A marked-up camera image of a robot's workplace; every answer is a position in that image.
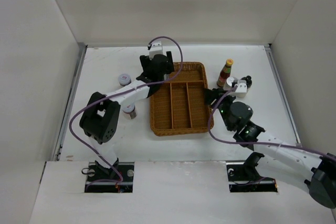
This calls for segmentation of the red sauce bottle yellow cap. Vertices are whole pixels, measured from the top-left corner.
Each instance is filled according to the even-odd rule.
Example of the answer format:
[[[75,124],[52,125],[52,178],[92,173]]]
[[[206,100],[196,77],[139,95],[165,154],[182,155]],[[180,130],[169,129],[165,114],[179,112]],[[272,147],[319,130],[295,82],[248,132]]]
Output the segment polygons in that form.
[[[227,78],[230,77],[231,70],[232,70],[232,65],[234,61],[232,59],[227,59],[225,65],[223,66],[218,79],[217,79],[217,86],[220,88],[223,88]]]

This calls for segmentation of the blue label spice jar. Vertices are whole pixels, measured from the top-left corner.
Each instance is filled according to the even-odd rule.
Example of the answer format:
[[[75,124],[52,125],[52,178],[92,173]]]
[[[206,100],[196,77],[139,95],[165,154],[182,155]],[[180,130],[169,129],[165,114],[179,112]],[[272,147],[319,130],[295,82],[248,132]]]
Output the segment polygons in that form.
[[[235,77],[228,77],[226,79],[226,82],[225,82],[225,85],[224,85],[224,89],[225,90],[231,89],[235,85],[235,83],[237,83],[237,81],[238,81],[238,79],[235,78]]]

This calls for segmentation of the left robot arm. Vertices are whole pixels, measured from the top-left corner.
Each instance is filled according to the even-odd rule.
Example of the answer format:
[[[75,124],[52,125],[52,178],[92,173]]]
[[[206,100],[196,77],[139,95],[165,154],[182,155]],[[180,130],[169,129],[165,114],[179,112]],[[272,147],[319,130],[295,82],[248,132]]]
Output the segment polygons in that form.
[[[120,111],[137,101],[154,95],[161,87],[165,75],[174,71],[172,53],[157,54],[152,59],[140,56],[143,72],[129,85],[109,94],[95,92],[79,121],[86,136],[100,146],[112,139],[117,130]]]

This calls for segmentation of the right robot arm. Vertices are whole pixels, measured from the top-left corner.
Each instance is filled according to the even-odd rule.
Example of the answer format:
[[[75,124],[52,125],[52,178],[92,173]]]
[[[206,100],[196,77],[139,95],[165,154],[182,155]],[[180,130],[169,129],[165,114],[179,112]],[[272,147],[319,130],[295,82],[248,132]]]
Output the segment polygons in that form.
[[[219,111],[232,135],[227,144],[251,150],[243,164],[251,180],[269,177],[293,185],[320,205],[335,209],[335,155],[290,145],[253,123],[253,110],[231,95],[236,88],[205,89],[205,104]]]

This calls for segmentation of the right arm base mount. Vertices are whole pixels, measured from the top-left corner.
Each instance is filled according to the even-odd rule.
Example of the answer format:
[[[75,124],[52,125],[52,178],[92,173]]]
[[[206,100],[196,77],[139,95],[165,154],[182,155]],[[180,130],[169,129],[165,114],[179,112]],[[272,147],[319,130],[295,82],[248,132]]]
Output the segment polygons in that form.
[[[226,163],[229,191],[231,193],[277,193],[277,183],[269,177],[262,177],[256,170],[258,161],[264,157],[253,152],[245,161]]]

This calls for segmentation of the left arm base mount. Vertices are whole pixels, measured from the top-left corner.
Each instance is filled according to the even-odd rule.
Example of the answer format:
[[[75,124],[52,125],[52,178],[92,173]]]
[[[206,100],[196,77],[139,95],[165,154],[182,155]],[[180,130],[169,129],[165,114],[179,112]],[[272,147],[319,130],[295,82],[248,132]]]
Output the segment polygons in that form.
[[[89,163],[88,167],[81,170],[85,175],[86,193],[132,193],[134,180],[134,163],[120,163],[118,160],[113,167],[119,172],[123,180],[112,169],[103,167],[97,161]]]

